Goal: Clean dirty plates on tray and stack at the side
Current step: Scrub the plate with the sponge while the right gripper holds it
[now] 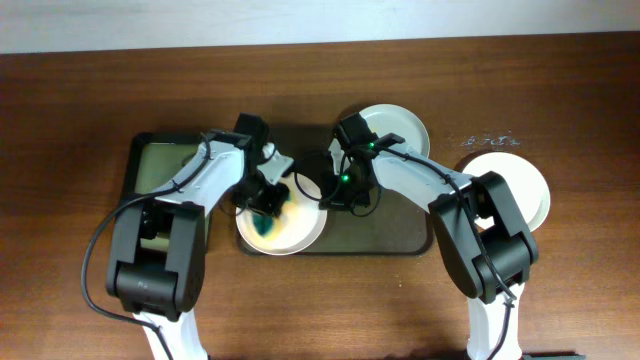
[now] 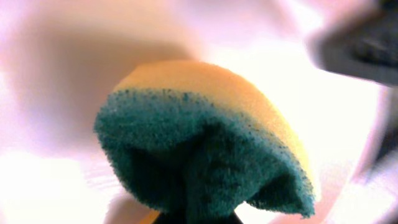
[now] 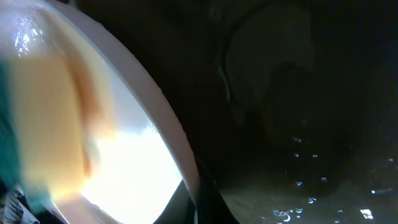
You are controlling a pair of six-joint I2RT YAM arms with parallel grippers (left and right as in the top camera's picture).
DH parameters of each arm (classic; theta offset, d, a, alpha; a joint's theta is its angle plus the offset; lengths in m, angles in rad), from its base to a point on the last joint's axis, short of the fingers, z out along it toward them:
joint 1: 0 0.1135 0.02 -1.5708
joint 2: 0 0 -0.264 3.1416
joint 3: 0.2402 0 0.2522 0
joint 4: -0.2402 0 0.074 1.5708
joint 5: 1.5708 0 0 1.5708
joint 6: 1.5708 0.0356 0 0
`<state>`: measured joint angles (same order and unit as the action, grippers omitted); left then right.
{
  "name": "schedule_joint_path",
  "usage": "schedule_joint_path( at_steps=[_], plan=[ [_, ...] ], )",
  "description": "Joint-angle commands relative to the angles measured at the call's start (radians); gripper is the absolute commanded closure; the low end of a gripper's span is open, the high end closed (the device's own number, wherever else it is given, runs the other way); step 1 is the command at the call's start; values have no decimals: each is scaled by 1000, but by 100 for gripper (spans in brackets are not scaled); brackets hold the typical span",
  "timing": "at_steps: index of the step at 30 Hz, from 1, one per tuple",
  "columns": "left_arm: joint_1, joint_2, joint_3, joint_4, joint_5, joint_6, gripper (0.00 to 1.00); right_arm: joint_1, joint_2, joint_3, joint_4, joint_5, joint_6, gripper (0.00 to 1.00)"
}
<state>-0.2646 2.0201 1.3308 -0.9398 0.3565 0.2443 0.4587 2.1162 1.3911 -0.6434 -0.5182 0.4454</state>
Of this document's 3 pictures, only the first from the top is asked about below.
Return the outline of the green yellow sponge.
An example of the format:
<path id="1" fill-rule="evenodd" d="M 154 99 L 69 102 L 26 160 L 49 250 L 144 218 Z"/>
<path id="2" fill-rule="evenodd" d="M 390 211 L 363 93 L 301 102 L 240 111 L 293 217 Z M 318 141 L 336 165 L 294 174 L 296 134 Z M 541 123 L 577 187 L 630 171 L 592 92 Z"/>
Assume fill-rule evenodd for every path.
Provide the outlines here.
<path id="1" fill-rule="evenodd" d="M 251 224 L 253 225 L 256 233 L 262 237 L 266 237 L 270 234 L 275 228 L 276 221 L 283 220 L 285 218 L 285 212 L 294 205 L 294 200 L 295 196 L 290 193 L 281 208 L 281 213 L 276 217 L 253 213 L 251 215 Z"/>

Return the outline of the white plate front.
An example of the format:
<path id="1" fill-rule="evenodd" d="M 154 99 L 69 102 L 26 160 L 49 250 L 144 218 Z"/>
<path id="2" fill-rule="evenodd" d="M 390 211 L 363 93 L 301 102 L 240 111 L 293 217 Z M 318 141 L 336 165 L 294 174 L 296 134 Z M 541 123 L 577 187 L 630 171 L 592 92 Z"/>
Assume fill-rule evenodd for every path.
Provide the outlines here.
<path id="1" fill-rule="evenodd" d="M 327 220 L 327 211 L 321 210 L 316 201 L 298 189 L 301 186 L 308 195 L 319 198 L 320 188 L 311 179 L 302 174 L 290 174 L 281 178 L 280 183 L 289 188 L 295 200 L 285 212 L 285 218 L 276 221 L 270 234 L 262 237 L 256 233 L 251 224 L 251 215 L 255 212 L 246 210 L 236 217 L 236 227 L 248 246 L 259 253 L 275 256 L 291 255 L 309 247 L 319 238 Z"/>

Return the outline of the white plate yellow stain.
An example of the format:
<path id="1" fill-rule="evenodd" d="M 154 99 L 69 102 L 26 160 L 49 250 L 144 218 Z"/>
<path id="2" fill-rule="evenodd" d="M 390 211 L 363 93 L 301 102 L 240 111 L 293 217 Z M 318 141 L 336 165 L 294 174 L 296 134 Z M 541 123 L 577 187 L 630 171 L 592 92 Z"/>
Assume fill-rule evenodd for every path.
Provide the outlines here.
<path id="1" fill-rule="evenodd" d="M 531 232 L 546 220 L 551 207 L 549 186 L 541 172 L 528 160 L 505 152 L 475 156 L 462 166 L 465 174 L 480 176 L 493 171 L 509 186 Z"/>

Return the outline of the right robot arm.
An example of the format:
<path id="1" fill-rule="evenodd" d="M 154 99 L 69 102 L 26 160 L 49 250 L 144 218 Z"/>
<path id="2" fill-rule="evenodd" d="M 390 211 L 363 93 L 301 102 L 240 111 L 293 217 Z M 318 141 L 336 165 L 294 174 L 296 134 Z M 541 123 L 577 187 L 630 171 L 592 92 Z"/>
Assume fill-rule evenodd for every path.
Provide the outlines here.
<path id="1" fill-rule="evenodd" d="M 467 358 L 523 358 L 518 310 L 539 253 L 506 180 L 446 168 L 393 133 L 334 139 L 329 153 L 339 184 L 367 179 L 428 213 L 445 269 L 468 301 Z"/>

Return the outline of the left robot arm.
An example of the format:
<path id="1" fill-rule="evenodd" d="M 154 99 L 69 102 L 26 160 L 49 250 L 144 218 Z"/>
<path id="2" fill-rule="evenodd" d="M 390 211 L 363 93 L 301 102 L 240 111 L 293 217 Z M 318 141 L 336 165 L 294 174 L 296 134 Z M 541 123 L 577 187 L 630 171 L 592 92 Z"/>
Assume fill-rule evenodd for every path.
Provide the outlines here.
<path id="1" fill-rule="evenodd" d="M 143 327 L 157 359 L 205 359 L 195 304 L 205 275 L 209 216 L 227 192 L 238 206 L 278 216 L 294 161 L 264 128 L 212 130 L 189 162 L 154 190 L 123 201 L 99 227 L 114 226 L 106 290 Z"/>

